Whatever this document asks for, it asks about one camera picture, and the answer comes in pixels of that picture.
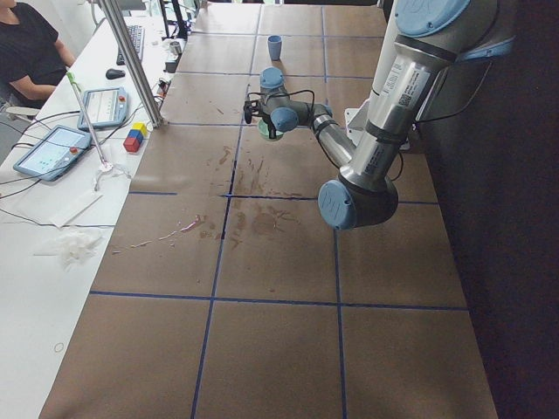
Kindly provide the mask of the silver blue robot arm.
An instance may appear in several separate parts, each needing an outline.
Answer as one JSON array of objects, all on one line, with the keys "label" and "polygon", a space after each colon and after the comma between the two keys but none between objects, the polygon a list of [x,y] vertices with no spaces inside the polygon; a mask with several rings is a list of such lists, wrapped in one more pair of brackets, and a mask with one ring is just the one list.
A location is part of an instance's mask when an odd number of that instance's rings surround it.
[{"label": "silver blue robot arm", "polygon": [[260,117],[270,140],[296,127],[313,131],[339,169],[318,195],[331,227],[383,223],[398,205],[388,171],[434,84],[451,65],[509,53],[517,9],[515,1],[395,1],[369,98],[348,121],[356,134],[341,128],[327,106],[292,100],[275,67],[261,73],[255,100],[245,101],[245,121]]}]

